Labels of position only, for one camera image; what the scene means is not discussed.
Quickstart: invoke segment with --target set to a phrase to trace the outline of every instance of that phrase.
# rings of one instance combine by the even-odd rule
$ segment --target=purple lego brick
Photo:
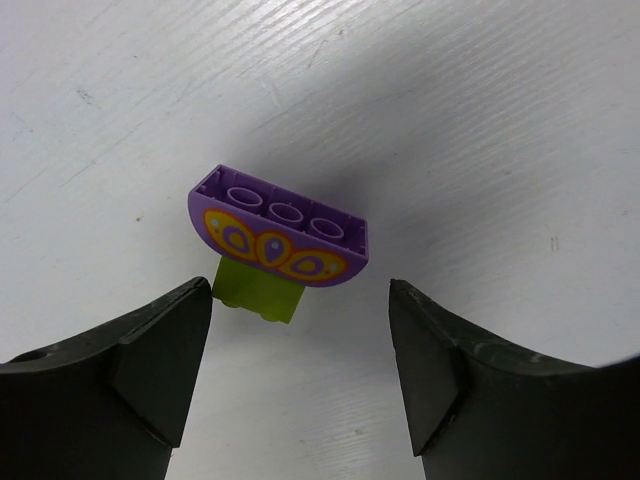
[[[196,231],[220,255],[302,285],[338,285],[369,260],[364,219],[224,165],[188,204]]]

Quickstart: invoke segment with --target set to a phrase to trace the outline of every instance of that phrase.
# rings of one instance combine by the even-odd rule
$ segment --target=printed pattern
[[[277,271],[293,280],[326,282],[347,269],[344,258],[326,250],[296,250],[281,232],[257,236],[242,221],[222,210],[207,210],[204,222],[211,238],[224,252]]]

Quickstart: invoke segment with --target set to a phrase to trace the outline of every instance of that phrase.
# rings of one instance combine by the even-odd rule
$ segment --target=scratch
[[[93,97],[89,95],[89,92],[87,92],[85,89],[79,88],[78,90],[76,90],[76,93],[84,103],[86,103],[87,105],[93,105]]]
[[[278,107],[278,109],[282,110],[283,109],[282,95],[280,95],[280,90],[278,90],[278,87],[276,86],[276,84],[273,83],[268,78],[263,80],[261,84],[262,84],[262,88],[264,88],[269,93],[269,96],[271,97],[271,101],[273,102],[273,104],[276,107]]]
[[[78,170],[76,173],[74,173],[73,175],[71,175],[71,177],[69,177],[67,179],[66,182],[64,182],[62,185],[60,185],[60,188],[64,187],[67,183],[71,182],[74,178],[78,177],[79,175],[82,175],[85,171],[87,171],[89,169],[89,167],[91,167],[95,162],[91,161],[89,162],[89,164],[85,165],[84,167],[82,167],[80,170]]]
[[[191,85],[193,85],[193,82],[195,81],[196,81],[196,77],[191,77],[189,79],[189,81],[187,82],[187,86],[184,87],[184,91],[182,92],[182,95],[180,95],[178,99],[175,102],[173,102],[173,105],[177,105],[184,99],[184,97],[187,96],[187,94],[189,93],[189,88],[191,88]]]
[[[89,20],[87,23],[84,24],[84,28],[89,28],[91,25],[93,25],[102,15],[104,15],[105,13],[107,13],[111,8],[115,7],[116,5],[118,5],[118,3],[120,3],[120,0],[113,0],[112,2],[109,2],[109,5],[107,5],[106,7],[104,7],[102,9],[102,11],[100,13],[98,13],[95,17],[93,17],[91,20]]]
[[[33,177],[31,180],[27,181],[26,183],[24,183],[19,189],[17,189],[15,192],[13,192],[5,201],[4,203],[9,203],[11,200],[13,200],[22,190],[24,190],[25,188],[27,188],[29,185],[31,185],[31,183],[33,183],[35,180],[38,179],[38,177],[40,177],[49,167],[44,167],[42,170],[40,170],[40,172],[38,172],[38,174]]]
[[[37,70],[34,70],[33,72],[31,72],[29,75],[27,75],[24,80],[18,82],[12,89],[11,89],[11,93],[15,92],[18,88],[20,88],[22,85],[24,85],[25,83],[27,83],[29,81],[29,79],[31,77],[33,77],[35,75],[35,73],[37,72]]]
[[[314,94],[310,93],[309,95],[306,95],[305,97],[303,97],[301,100],[297,101],[296,103],[294,103],[293,105],[291,105],[289,108],[287,108],[285,111],[280,112],[277,115],[274,115],[273,117],[269,118],[267,121],[262,122],[260,125],[258,125],[257,127],[255,127],[252,130],[249,130],[249,132],[247,132],[247,135],[251,135],[255,132],[257,132],[258,130],[266,127],[267,125],[269,125],[270,123],[278,120],[279,118],[285,116],[286,114],[288,114],[291,110],[293,110],[294,108],[296,108],[298,105],[301,105],[302,103],[306,102],[309,98],[313,97]]]
[[[84,167],[82,167],[80,170],[78,170],[76,173],[74,173],[73,175],[71,175],[71,177],[69,177],[64,183],[62,183],[60,185],[60,188],[64,187],[65,185],[69,184],[71,181],[73,181],[75,178],[77,178],[78,176],[82,175],[84,172],[86,172],[90,167],[92,167],[93,165],[96,164],[96,162],[98,160],[100,160],[102,157],[104,157],[105,155],[107,155],[108,153],[112,152],[118,145],[120,145],[122,142],[124,142],[127,138],[129,138],[131,135],[133,135],[136,130],[138,130],[138,128],[140,128],[140,126],[144,123],[144,121],[138,123],[135,127],[133,127],[133,129],[127,133],[124,137],[122,137],[120,140],[118,140],[116,143],[114,143],[113,145],[111,145],[109,148],[107,148],[104,152],[102,152],[100,155],[98,155],[97,157],[95,157],[93,160],[91,160],[87,165],[85,165]]]
[[[325,43],[327,43],[327,39],[326,38],[323,41],[320,42],[320,45],[318,45],[318,48],[316,48],[316,51],[313,53],[313,55],[311,55],[311,58],[309,59],[309,64],[307,65],[307,70],[309,70],[313,66],[313,61],[318,56],[318,54],[320,53],[320,50],[322,50],[322,46]]]

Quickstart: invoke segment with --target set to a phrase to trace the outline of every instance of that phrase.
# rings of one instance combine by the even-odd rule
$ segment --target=lego stud
[[[286,225],[287,227],[300,230],[304,216],[302,215],[302,212],[293,205],[274,202],[269,205],[267,218],[274,222],[278,222],[280,225]]]
[[[344,238],[344,231],[335,222],[326,218],[314,218],[309,222],[307,233],[331,243],[340,243]]]
[[[258,213],[263,200],[253,190],[244,187],[231,187],[227,190],[227,202],[247,212]]]

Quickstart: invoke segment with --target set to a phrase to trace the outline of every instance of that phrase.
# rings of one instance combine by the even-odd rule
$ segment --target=lime green lego brick
[[[304,285],[222,257],[213,296],[228,307],[255,312],[269,322],[289,323]]]

